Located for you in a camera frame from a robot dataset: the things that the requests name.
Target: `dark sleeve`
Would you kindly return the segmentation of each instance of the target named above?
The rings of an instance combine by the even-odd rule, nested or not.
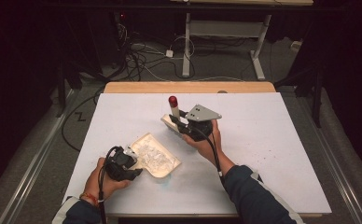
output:
[[[52,224],[100,223],[100,210],[88,202],[71,197],[57,212]]]
[[[235,165],[225,176],[225,190],[244,223],[303,223],[297,213],[251,174],[253,171],[247,166]]]

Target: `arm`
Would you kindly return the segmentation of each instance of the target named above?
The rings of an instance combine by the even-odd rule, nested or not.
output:
[[[71,197],[62,205],[52,223],[99,223],[101,221],[100,210],[97,207],[99,198],[99,173],[104,165],[104,158],[97,161],[96,168],[91,172],[86,181],[83,195],[80,198]],[[109,198],[117,189],[124,189],[131,181],[112,180],[107,174],[104,176],[104,199]]]
[[[262,182],[253,176],[247,166],[238,166],[222,151],[221,135],[216,120],[212,120],[213,132],[209,136],[216,142],[216,150],[222,174],[225,176],[224,187],[230,199],[236,206],[239,216],[244,223],[303,223],[300,216],[295,213],[280,197],[271,192]],[[183,139],[199,153],[216,165],[213,150],[207,141],[195,142],[186,134]]]

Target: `table leg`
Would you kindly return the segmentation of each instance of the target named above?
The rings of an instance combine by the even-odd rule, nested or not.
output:
[[[262,48],[263,42],[265,41],[265,36],[269,28],[269,22],[271,21],[271,17],[272,15],[267,15],[265,17],[265,21],[263,22],[259,32],[257,49],[250,51],[251,60],[253,61],[254,69],[256,71],[258,80],[265,80],[265,75],[263,74],[262,66],[260,65],[258,56]]]
[[[187,13],[187,19],[185,23],[185,49],[184,49],[184,61],[182,65],[182,77],[189,77],[189,60],[190,60],[189,38],[190,38],[190,13]]]

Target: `white tabletop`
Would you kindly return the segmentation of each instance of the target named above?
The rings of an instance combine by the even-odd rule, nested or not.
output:
[[[79,195],[97,159],[152,133],[181,164],[158,179],[143,171],[105,202],[109,216],[228,216],[236,210],[216,168],[160,121],[171,113],[169,93],[104,93],[100,96],[67,196]],[[195,104],[222,115],[225,153],[258,170],[264,183],[296,212],[330,213],[326,196],[280,93],[177,93],[180,109]]]

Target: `wooden table edge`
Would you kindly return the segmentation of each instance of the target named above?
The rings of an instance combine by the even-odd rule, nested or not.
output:
[[[270,82],[108,82],[104,93],[276,92]]]

